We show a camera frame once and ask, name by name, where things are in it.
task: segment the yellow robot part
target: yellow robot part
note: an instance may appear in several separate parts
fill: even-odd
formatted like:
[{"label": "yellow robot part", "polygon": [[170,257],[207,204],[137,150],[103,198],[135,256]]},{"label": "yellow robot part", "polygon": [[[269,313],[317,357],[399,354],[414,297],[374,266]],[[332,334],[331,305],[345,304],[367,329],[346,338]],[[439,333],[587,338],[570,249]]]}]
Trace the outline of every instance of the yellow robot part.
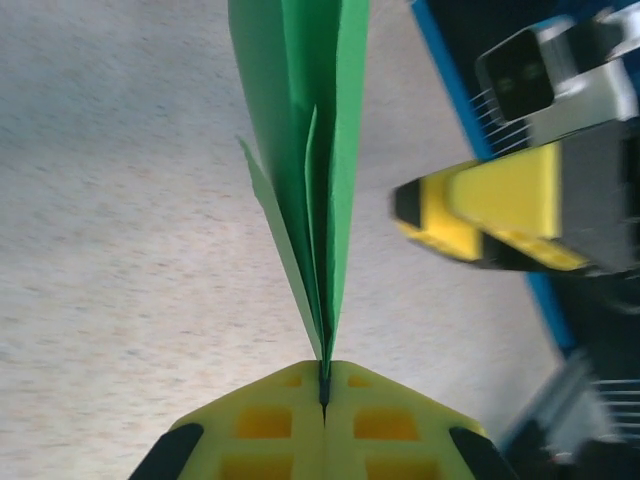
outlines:
[{"label": "yellow robot part", "polygon": [[292,365],[183,417],[202,437],[180,480],[321,480],[318,362]]},{"label": "yellow robot part", "polygon": [[[482,239],[477,227],[453,215],[447,205],[448,182],[458,172],[477,162],[466,162],[415,180],[396,190],[396,224],[408,238],[465,261],[482,257]],[[398,209],[415,210],[415,221]]]},{"label": "yellow robot part", "polygon": [[587,265],[554,242],[562,235],[560,142],[530,148],[455,175],[451,210],[489,235],[556,270]]},{"label": "yellow robot part", "polygon": [[329,480],[473,480],[449,433],[474,420],[349,362],[333,362],[325,449]]}]

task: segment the folded green paper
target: folded green paper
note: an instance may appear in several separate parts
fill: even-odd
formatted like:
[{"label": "folded green paper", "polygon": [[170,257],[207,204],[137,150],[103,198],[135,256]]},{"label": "folded green paper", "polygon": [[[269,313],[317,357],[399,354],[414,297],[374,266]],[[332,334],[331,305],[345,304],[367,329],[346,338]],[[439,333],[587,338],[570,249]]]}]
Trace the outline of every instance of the folded green paper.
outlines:
[{"label": "folded green paper", "polygon": [[347,266],[367,0],[230,0],[229,24],[262,168],[244,145],[325,374]]}]

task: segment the floor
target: floor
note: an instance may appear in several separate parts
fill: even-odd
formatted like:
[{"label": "floor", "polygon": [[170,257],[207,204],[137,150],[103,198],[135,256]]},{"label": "floor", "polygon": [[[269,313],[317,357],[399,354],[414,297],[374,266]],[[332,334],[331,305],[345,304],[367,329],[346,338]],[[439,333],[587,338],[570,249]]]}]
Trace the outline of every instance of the floor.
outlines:
[{"label": "floor", "polygon": [[[469,158],[405,1],[373,0],[336,358],[499,436],[556,359],[519,275],[406,242]],[[126,478],[183,414],[311,357],[236,135],[225,0],[0,3],[2,478]]]}]

